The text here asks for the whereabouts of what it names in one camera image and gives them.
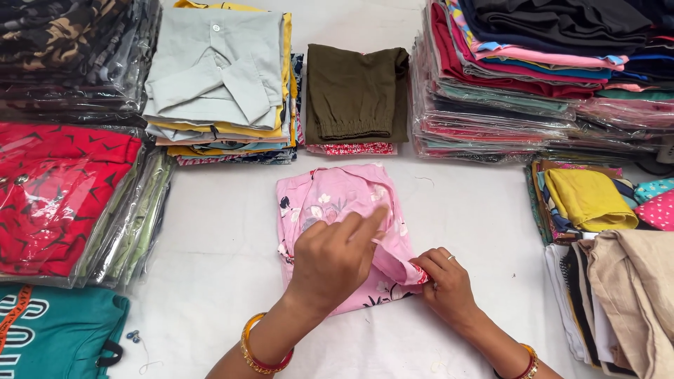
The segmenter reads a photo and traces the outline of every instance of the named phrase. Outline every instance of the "hand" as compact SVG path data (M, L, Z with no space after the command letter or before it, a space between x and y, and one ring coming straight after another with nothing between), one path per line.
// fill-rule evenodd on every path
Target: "hand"
M470 289L468 272L444 247L430 249L411 263L423 268L431 280L423 284L423 299L456 332L469 327L481 313Z
M370 273L373 238L388 208L367 218L352 212L341 223L318 221L295 243L293 278L284 294L293 306L321 320L360 287Z

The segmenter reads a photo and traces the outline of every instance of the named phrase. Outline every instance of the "white table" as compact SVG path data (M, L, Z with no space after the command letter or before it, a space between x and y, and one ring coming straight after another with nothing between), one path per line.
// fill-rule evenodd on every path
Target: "white table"
M410 48L420 0L242 1L293 13L293 51L315 42L354 51ZM276 181L316 167L382 161L396 184L416 253L444 246L469 271L478 305L566 379L605 378L575 361L545 270L521 165L427 161L410 144L393 157L300 151L291 165L181 167L173 177L148 282L131 296L127 339L112 379L203 378L244 323L282 294ZM641 180L643 175L626 175ZM418 298L328 318L278 378L492 379L492 369Z

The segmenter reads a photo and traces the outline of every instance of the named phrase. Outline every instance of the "teal t-shirt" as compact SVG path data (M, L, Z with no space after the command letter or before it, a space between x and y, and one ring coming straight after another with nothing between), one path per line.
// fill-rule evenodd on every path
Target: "teal t-shirt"
M0 286L0 317L10 317L23 286ZM128 313L129 300L109 289L34 286L7 330L0 378L108 378L96 362L113 356L103 344L119 342Z

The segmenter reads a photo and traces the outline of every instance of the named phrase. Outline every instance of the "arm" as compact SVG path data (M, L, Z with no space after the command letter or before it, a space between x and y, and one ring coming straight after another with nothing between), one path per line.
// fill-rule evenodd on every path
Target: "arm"
M455 258L448 260L450 255L444 247L439 247L410 261L433 278L423 285L425 302L475 346L502 378L517 378L529 365L529 352L477 307L468 272ZM534 378L562 379L540 360Z
M270 365L281 362L365 282L376 247L371 240L381 233L377 228L387 213L388 209L382 207L365 219L350 213L341 223L318 221L300 236L288 289L250 332L248 345L257 360ZM271 377L248 366L239 341L206 379Z

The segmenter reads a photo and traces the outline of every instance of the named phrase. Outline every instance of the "small button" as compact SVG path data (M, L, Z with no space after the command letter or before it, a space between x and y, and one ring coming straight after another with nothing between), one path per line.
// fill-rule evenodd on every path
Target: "small button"
M14 184L21 185L28 181L28 174L21 174L14 179Z

